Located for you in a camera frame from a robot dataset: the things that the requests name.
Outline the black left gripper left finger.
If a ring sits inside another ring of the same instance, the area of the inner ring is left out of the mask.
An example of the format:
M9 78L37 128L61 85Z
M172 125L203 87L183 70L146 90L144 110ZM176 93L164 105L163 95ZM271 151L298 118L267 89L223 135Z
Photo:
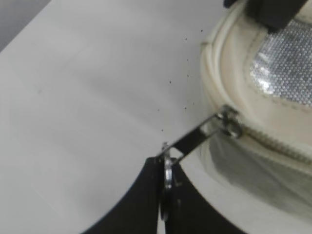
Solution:
M136 180L122 199L85 234L156 234L163 161L146 159Z

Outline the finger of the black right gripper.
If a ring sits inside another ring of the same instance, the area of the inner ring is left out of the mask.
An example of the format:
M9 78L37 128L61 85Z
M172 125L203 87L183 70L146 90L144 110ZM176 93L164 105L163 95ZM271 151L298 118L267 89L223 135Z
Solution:
M237 21L240 27L253 29L264 27L269 31L286 28L292 21L310 23L309 0L225 0L225 8L242 5Z

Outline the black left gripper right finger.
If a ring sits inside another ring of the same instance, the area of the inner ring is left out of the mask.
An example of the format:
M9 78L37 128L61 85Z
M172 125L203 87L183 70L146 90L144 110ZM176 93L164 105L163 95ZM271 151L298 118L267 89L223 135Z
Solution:
M166 168L167 234L244 234L195 188L180 164Z

